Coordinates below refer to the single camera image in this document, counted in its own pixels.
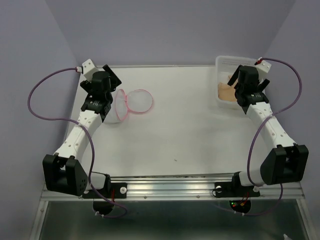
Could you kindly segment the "beige bra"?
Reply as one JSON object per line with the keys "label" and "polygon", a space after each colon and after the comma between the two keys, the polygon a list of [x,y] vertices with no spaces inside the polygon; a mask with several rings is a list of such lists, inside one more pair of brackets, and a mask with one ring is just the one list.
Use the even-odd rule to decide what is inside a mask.
{"label": "beige bra", "polygon": [[218,98],[222,101],[236,102],[237,99],[235,97],[235,86],[237,83],[238,81],[236,81],[232,86],[229,86],[226,83],[220,82],[218,84]]}

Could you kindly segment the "white mesh laundry bag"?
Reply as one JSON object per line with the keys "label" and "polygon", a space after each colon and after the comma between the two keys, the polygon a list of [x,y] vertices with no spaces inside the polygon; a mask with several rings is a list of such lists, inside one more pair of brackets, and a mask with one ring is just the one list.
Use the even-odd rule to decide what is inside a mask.
{"label": "white mesh laundry bag", "polygon": [[153,96],[144,89],[136,89],[128,93],[125,93],[123,89],[118,89],[112,93],[112,97],[111,109],[104,120],[106,124],[121,123],[130,113],[145,114],[154,103]]}

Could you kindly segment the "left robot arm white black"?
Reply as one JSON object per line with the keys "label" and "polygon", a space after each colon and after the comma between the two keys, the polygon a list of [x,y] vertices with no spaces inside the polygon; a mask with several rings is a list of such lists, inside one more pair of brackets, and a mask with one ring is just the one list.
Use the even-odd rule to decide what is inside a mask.
{"label": "left robot arm white black", "polygon": [[65,142],[42,161],[47,190],[78,197],[92,186],[93,169],[84,170],[82,157],[87,146],[94,148],[93,134],[112,108],[112,92],[122,83],[107,64],[101,70],[83,64],[82,70],[85,80],[80,83],[80,87],[87,96],[78,119],[71,120],[74,127]]}

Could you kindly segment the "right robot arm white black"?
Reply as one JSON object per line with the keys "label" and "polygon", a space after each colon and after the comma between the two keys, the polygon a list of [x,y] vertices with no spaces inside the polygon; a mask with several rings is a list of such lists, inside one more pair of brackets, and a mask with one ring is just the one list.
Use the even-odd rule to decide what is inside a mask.
{"label": "right robot arm white black", "polygon": [[269,154],[257,169],[236,172],[230,182],[231,192],[242,195],[251,186],[294,183],[302,180],[308,148],[297,144],[284,130],[272,111],[263,90],[269,84],[267,70],[261,67],[239,65],[228,81],[235,89],[237,104],[257,126],[254,139],[261,136]]}

